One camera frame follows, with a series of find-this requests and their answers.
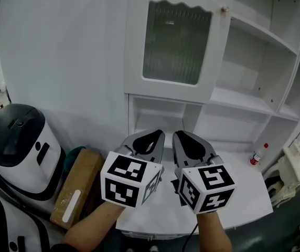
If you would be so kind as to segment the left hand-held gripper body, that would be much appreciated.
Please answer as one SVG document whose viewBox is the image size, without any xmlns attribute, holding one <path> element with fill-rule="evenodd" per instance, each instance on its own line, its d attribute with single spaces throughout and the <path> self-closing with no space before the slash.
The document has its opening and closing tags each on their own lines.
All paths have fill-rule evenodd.
<svg viewBox="0 0 300 252">
<path fill-rule="evenodd" d="M 139 208 L 153 195 L 164 171 L 160 163 L 144 160 L 126 146 L 111 151 L 101 170 L 102 199 Z"/>
</svg>

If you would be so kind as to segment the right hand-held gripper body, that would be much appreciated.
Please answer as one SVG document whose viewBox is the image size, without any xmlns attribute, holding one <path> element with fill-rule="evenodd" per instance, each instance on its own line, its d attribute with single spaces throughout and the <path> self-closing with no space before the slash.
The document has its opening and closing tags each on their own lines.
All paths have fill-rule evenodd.
<svg viewBox="0 0 300 252">
<path fill-rule="evenodd" d="M 175 169 L 177 193 L 194 214 L 212 213 L 226 207 L 235 191 L 232 168 L 218 155 L 194 167 Z"/>
</svg>

